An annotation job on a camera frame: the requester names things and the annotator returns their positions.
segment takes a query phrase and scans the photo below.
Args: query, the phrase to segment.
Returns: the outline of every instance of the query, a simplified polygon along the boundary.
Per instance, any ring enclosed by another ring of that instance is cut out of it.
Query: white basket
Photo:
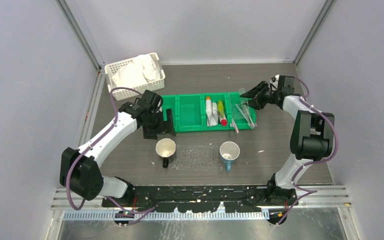
[[[151,58],[154,60],[155,66],[159,70],[161,78],[158,80],[152,81],[152,82],[148,82],[147,84],[144,84],[144,85],[133,87],[134,90],[137,90],[140,93],[145,92],[145,90],[154,91],[154,90],[164,88],[164,79],[166,78],[166,74],[164,73],[163,67],[161,67],[160,59],[158,58],[158,55],[155,52],[150,53],[149,56],[151,56]],[[123,61],[118,61],[118,62],[114,62],[114,63],[110,63],[110,64],[105,65],[104,69],[105,69],[106,82],[108,85],[108,91],[109,92],[111,91],[111,89],[116,87],[113,84],[113,81],[111,81],[113,76],[117,73],[117,71],[122,66],[125,66],[129,63],[132,63],[132,62],[133,62],[133,58],[129,58],[129,59],[126,59]],[[120,101],[123,99],[128,99],[128,98],[137,96],[139,94],[137,94],[134,91],[120,89],[120,90],[113,91],[112,95],[114,96],[114,98],[117,101]]]

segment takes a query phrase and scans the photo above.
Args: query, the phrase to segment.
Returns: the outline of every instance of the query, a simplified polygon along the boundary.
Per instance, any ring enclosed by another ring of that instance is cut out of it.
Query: white wall
[[[325,0],[68,0],[107,64],[293,62]]]
[[[336,1],[298,70],[310,102],[335,114],[330,167],[364,239],[384,239],[384,1]]]
[[[55,0],[0,1],[0,240],[36,240],[96,70]]]

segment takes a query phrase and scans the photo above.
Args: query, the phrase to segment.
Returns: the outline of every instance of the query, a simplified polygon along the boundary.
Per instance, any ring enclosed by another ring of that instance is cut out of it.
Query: red cap
[[[221,125],[222,125],[223,127],[226,127],[226,126],[228,125],[228,121],[227,121],[226,119],[222,119],[222,120],[220,121],[220,123],[221,123]]]

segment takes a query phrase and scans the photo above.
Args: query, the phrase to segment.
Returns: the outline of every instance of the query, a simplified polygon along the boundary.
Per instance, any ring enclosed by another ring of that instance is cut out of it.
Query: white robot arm
[[[331,113],[316,114],[303,98],[295,93],[294,76],[276,75],[270,83],[262,81],[242,98],[251,99],[247,105],[261,110],[266,104],[274,104],[289,113],[295,123],[290,138],[291,154],[283,167],[267,182],[268,202],[281,204],[296,196],[295,183],[310,164],[331,155],[334,146],[334,132],[324,117],[334,124]]]
[[[95,137],[77,149],[68,147],[62,153],[60,184],[88,201],[96,196],[129,198],[133,186],[121,178],[102,176],[100,167],[111,151],[141,126],[145,139],[156,140],[159,134],[176,135],[172,110],[166,110],[167,120],[164,121],[160,111],[162,104],[162,97],[149,90],[135,102],[124,103]]]

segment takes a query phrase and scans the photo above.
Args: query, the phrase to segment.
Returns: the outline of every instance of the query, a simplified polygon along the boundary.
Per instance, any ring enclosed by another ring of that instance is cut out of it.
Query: mug
[[[162,159],[162,167],[166,169],[169,162],[176,158],[176,143],[170,138],[163,138],[156,143],[155,152]]]
[[[226,141],[220,146],[219,158],[226,164],[227,172],[231,171],[232,163],[239,157],[240,152],[239,146],[232,141]]]

